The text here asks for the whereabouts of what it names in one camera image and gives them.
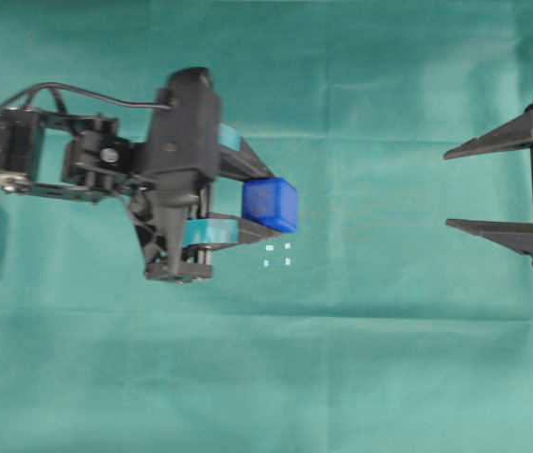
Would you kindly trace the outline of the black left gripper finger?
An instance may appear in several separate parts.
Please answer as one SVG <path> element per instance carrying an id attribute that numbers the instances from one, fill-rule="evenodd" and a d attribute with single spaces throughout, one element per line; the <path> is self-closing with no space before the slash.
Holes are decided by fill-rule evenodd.
<path id="1" fill-rule="evenodd" d="M 189 219 L 184 229 L 184 247 L 228 248 L 257 243 L 278 236 L 278 231 L 243 217 L 212 213 L 210 217 Z"/>
<path id="2" fill-rule="evenodd" d="M 234 127 L 219 124 L 218 144 L 219 176 L 241 182 L 275 177 L 271 169 Z"/>

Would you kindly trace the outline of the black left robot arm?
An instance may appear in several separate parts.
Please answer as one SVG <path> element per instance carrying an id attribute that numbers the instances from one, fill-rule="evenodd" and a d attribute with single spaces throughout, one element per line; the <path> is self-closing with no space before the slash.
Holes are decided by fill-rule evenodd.
<path id="1" fill-rule="evenodd" d="M 165 105 L 142 142 L 114 118 L 64 109 L 0 109 L 0 188 L 6 193 L 125 205 L 150 280 L 210 278 L 214 251 L 292 229 L 282 180 L 242 137 L 222 141 L 220 103 Z"/>

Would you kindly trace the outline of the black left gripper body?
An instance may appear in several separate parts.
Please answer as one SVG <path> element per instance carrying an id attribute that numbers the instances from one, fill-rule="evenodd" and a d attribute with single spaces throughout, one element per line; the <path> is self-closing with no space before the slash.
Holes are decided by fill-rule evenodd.
<path id="1" fill-rule="evenodd" d="M 136 186 L 128 212 L 151 280 L 192 282 L 212 276 L 201 246 L 184 247 L 189 219 L 205 218 L 220 164 L 218 140 L 154 136 L 133 154 Z"/>

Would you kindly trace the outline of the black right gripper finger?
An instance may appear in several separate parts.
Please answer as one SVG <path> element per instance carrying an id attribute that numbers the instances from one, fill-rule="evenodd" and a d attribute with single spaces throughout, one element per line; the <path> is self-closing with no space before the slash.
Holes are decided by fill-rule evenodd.
<path id="1" fill-rule="evenodd" d="M 533 224 L 447 219 L 448 227 L 500 244 L 518 254 L 533 257 Z"/>
<path id="2" fill-rule="evenodd" d="M 444 159 L 521 150 L 533 144 L 533 108 L 496 129 L 457 146 Z"/>

